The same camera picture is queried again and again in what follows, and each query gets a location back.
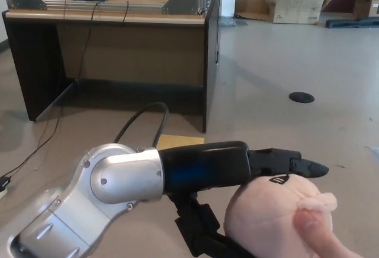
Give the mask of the person's bare hand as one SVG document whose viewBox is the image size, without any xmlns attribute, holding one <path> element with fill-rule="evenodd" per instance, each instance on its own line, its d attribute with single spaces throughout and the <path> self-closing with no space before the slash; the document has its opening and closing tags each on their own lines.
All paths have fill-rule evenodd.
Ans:
<svg viewBox="0 0 379 258">
<path fill-rule="evenodd" d="M 299 236 L 319 257 L 361 257 L 343 245 L 321 212 L 301 209 L 296 212 L 293 221 Z"/>
</svg>

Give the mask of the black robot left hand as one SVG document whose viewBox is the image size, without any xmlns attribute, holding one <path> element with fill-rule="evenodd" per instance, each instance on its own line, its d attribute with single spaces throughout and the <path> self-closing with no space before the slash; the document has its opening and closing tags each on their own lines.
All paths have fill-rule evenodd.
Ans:
<svg viewBox="0 0 379 258">
<path fill-rule="evenodd" d="M 242 141 L 175 147 L 161 150 L 159 156 L 163 193 L 177 208 L 175 222 L 194 257 L 251 257 L 242 246 L 219 234 L 220 224 L 211 207 L 197 201 L 199 191 L 244 185 L 262 176 L 319 178 L 329 171 L 298 151 L 251 150 Z"/>
</svg>

